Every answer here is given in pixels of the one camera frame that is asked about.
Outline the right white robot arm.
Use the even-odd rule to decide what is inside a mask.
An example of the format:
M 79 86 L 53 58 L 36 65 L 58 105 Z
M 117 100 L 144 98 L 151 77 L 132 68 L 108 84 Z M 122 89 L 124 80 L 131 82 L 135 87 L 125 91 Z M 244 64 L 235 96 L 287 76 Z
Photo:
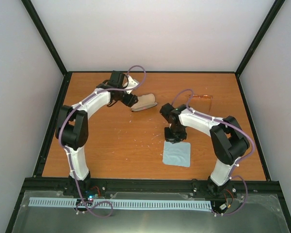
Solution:
M 187 139 L 186 128 L 192 128 L 209 136 L 217 161 L 208 177 L 205 190 L 212 196 L 221 195 L 230 180 L 234 166 L 249 149 L 249 136 L 244 133 L 238 121 L 228 116 L 214 117 L 181 105 L 177 108 L 167 103 L 160 114 L 169 123 L 164 128 L 165 141 L 175 144 Z

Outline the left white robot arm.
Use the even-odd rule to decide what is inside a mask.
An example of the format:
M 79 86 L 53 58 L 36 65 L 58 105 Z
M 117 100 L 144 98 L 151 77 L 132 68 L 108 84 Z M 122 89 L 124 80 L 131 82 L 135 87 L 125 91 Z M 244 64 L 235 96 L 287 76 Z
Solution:
M 74 189 L 80 195 L 87 195 L 91 190 L 91 183 L 86 180 L 90 178 L 90 172 L 84 149 L 89 135 L 89 118 L 101 107 L 110 107 L 119 101 L 128 107 L 133 106 L 138 98 L 131 92 L 139 85 L 130 75 L 113 71 L 110 78 L 96 86 L 85 99 L 60 108 L 55 136 L 67 155 L 69 176 L 77 180 Z

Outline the brown striped glasses case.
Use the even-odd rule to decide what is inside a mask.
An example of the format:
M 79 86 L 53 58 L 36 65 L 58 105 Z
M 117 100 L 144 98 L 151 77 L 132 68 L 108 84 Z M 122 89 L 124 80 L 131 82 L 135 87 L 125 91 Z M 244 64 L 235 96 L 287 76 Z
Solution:
M 130 108 L 132 112 L 143 111 L 157 106 L 154 94 L 146 94 L 137 97 L 137 102 Z

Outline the light blue cleaning cloth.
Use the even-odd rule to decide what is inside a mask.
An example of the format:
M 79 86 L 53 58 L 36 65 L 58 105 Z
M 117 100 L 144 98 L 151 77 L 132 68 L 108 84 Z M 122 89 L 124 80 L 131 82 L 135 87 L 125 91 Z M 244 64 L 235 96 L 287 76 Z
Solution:
M 191 144 L 187 142 L 164 142 L 162 162 L 165 165 L 190 167 Z

